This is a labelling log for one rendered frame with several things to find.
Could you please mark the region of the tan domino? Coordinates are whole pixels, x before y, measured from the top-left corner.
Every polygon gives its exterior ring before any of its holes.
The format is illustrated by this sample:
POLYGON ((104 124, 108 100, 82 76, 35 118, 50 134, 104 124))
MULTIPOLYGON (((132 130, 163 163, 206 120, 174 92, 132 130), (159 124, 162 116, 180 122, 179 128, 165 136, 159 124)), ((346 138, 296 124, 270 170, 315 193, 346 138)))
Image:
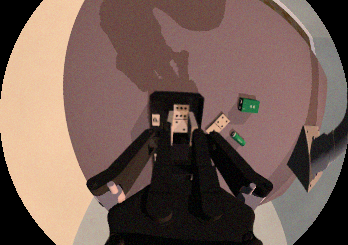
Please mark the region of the tan domino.
POLYGON ((230 121, 228 118, 221 113, 206 129, 207 133, 211 131, 220 132, 230 121))

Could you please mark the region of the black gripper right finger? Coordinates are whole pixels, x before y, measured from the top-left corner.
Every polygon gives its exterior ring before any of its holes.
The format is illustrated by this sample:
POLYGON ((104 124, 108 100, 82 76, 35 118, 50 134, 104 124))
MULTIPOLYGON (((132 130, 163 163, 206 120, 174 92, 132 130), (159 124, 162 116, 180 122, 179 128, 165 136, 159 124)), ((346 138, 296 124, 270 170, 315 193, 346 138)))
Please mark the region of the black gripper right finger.
POLYGON ((187 129, 192 154, 192 180, 198 179, 201 219, 216 221, 226 210, 216 167, 233 195, 254 211, 272 191, 273 184, 255 172, 218 132, 204 135, 204 131, 198 128, 200 125, 193 111, 189 111, 187 129), (216 167, 212 166, 211 159, 216 167))

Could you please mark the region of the cream domino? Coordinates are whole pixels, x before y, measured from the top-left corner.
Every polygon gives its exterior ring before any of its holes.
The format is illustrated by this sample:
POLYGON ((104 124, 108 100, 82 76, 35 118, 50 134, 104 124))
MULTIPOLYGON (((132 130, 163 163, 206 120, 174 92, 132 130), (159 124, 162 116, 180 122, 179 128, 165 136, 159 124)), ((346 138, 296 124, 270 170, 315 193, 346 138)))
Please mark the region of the cream domino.
POLYGON ((187 133, 189 104, 174 103, 174 130, 173 132, 187 133))

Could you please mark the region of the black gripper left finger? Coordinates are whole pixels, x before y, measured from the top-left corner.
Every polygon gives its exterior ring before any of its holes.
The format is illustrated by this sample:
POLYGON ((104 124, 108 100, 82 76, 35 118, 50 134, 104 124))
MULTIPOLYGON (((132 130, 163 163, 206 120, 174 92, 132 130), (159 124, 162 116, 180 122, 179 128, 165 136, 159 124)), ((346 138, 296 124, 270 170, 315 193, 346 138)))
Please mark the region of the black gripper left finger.
POLYGON ((173 118, 174 110, 169 110, 168 119, 161 122, 159 132, 144 130, 106 170, 88 179, 87 188, 108 212, 125 200, 125 195, 158 146, 146 210, 154 222, 164 223, 171 219, 173 118))

